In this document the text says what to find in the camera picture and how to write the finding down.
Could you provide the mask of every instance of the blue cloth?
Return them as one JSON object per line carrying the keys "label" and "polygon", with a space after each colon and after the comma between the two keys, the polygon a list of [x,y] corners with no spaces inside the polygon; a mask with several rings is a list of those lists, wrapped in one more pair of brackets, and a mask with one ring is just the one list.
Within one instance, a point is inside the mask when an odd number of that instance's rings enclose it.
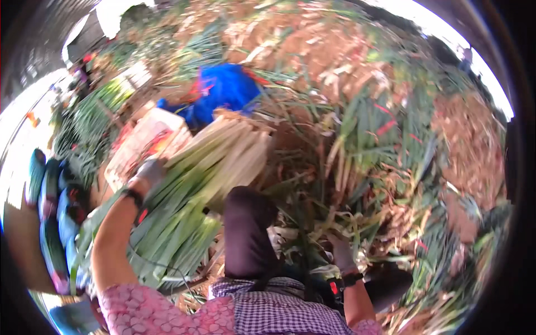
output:
{"label": "blue cloth", "polygon": [[190,105],[171,106],[162,98],[157,107],[182,116],[189,127],[196,128],[211,123],[212,112],[218,107],[250,115],[252,108],[244,110],[244,106],[260,94],[255,81],[242,71],[241,65],[228,63],[201,68],[197,89],[200,97]]}
{"label": "blue cloth", "polygon": [[54,307],[49,313],[62,335],[89,334],[100,328],[87,300]]}

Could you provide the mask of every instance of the wrist strap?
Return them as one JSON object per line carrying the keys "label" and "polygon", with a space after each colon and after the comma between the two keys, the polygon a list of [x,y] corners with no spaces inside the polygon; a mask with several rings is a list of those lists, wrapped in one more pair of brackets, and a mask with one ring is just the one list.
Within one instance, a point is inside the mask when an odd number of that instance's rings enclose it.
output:
{"label": "wrist strap", "polygon": [[361,279],[363,279],[362,273],[351,272],[349,274],[346,274],[343,276],[344,287],[354,286],[355,283],[357,283],[357,281]]}
{"label": "wrist strap", "polygon": [[138,207],[139,210],[142,209],[143,197],[140,193],[132,189],[124,189],[123,191],[121,191],[121,195],[123,195],[125,198],[132,198],[136,207]]}

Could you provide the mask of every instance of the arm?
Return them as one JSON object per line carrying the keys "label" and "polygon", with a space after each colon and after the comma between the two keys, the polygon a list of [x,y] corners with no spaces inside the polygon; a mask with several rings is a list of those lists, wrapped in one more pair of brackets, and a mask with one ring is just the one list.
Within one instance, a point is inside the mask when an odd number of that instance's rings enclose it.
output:
{"label": "arm", "polygon": [[[352,257],[348,239],[335,231],[333,234],[327,234],[327,239],[333,245],[334,261],[340,273],[343,276],[359,273]],[[372,302],[362,280],[357,281],[353,286],[346,287],[343,294],[344,314],[348,327],[356,327],[362,320],[376,320]]]}
{"label": "arm", "polygon": [[[129,188],[143,197],[147,193],[140,182],[130,183]],[[126,258],[130,229],[137,214],[138,207],[134,204],[134,199],[121,196],[102,221],[91,252],[91,267],[97,292],[113,285],[138,283]]]}
{"label": "arm", "polygon": [[348,327],[356,327],[359,321],[376,320],[374,307],[362,280],[344,289],[344,315]]}

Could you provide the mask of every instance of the checkered apron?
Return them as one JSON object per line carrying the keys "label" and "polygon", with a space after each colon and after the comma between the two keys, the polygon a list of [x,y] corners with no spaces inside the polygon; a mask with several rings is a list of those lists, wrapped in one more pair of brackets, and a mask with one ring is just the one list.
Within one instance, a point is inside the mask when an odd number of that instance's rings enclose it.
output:
{"label": "checkered apron", "polygon": [[304,301],[305,287],[299,281],[275,277],[264,291],[249,292],[253,284],[253,280],[222,278],[211,287],[213,297],[233,297],[236,334],[353,334],[337,311]]}

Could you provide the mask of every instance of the hand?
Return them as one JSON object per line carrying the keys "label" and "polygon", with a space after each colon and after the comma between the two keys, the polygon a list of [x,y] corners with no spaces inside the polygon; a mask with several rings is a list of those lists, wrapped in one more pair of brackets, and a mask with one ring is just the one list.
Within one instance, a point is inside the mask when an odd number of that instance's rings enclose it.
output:
{"label": "hand", "polygon": [[344,275],[357,271],[358,267],[354,263],[348,238],[333,229],[331,229],[329,233],[326,233],[326,237],[333,245],[334,262],[341,274]]}
{"label": "hand", "polygon": [[166,175],[164,164],[165,160],[162,159],[146,160],[139,167],[138,173],[129,180],[129,188],[134,189],[145,197],[149,190],[158,185]]}

